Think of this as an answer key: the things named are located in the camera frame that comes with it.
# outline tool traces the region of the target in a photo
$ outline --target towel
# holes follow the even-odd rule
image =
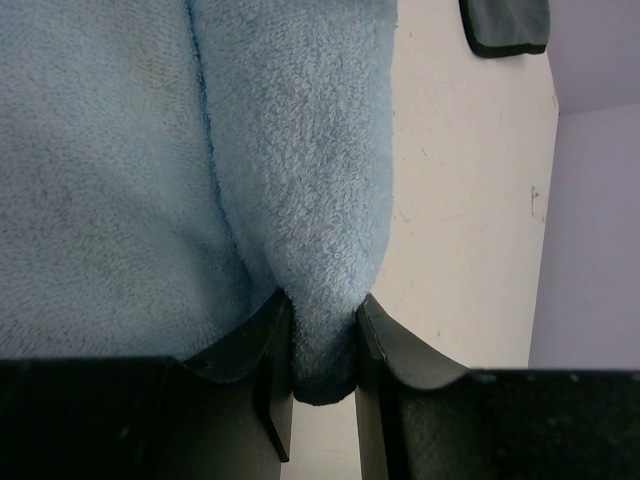
[[[296,397],[352,391],[395,21],[395,0],[4,2],[0,357],[186,359],[281,286]]]

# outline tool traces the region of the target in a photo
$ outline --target towel fold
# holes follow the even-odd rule
[[[0,356],[187,358],[277,287],[355,386],[391,216],[395,0],[0,7]]]

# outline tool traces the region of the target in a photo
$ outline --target black plastic holder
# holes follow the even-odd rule
[[[469,370],[372,296],[357,320],[364,480],[640,479],[640,373]]]
[[[0,361],[0,479],[275,480],[289,459],[282,291],[186,362]],[[364,480],[640,479],[640,373],[469,370],[368,296]]]
[[[276,292],[191,360],[0,362],[0,478],[280,478],[292,308]]]

